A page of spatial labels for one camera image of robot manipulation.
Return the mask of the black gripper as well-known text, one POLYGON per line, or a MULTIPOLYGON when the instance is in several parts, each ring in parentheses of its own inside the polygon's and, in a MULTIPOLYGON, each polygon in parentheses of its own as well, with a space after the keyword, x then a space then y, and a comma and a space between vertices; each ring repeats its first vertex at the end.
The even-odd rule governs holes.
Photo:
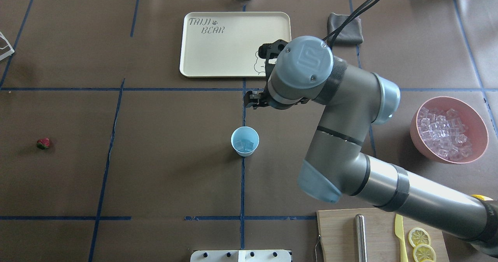
POLYGON ((244 95, 244 108, 257 109, 260 107, 272 107, 279 110, 290 108, 290 103, 281 98, 275 91, 270 82, 270 76, 275 64, 269 63, 269 60, 276 59, 288 42, 277 40, 272 44, 262 44, 258 48, 257 56, 265 60, 265 79, 266 85, 263 91, 247 91, 244 95))

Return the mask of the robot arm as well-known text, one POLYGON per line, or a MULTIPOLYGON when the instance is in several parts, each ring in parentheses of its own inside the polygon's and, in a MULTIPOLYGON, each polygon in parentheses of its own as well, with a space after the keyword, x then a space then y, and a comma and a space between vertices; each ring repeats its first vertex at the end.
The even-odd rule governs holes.
POLYGON ((262 44, 263 92, 244 106, 286 110, 314 101, 325 106, 303 160, 299 187, 336 203, 343 194, 385 212, 430 225, 497 257, 497 201, 483 201, 363 154, 371 124, 386 123, 400 104, 398 85, 333 55, 326 41, 301 36, 262 44))

